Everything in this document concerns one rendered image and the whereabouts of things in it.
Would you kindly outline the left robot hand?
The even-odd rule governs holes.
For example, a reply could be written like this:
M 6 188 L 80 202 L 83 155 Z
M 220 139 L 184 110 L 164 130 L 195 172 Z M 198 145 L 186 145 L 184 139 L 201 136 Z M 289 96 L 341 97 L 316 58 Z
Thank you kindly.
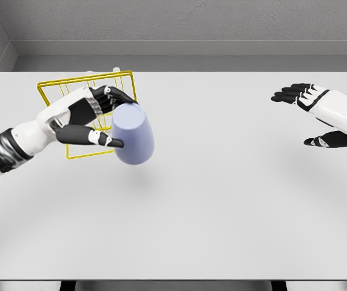
M 38 115 L 47 124 L 57 141 L 73 145 L 100 145 L 124 147 L 119 139 L 113 139 L 88 124 L 97 117 L 114 111 L 118 106 L 136 101 L 116 87 L 81 87 L 48 106 Z

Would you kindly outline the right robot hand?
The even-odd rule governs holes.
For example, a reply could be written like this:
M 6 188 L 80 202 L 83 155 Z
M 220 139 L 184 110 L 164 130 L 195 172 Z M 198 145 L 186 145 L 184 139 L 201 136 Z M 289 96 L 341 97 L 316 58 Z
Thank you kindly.
M 311 113 L 334 131 L 308 138 L 304 145 L 327 149 L 347 147 L 347 95 L 316 84 L 297 83 L 283 87 L 271 97 L 274 102 L 293 104 Z

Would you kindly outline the lavender blue cup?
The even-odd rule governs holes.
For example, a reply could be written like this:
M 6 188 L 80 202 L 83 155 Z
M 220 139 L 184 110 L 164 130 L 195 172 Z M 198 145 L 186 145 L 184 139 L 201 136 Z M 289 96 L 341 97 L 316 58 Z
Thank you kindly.
M 152 127 L 146 112 L 137 103 L 124 103 L 114 110 L 112 138 L 123 142 L 124 147 L 116 148 L 115 153 L 126 164 L 142 164 L 153 155 Z

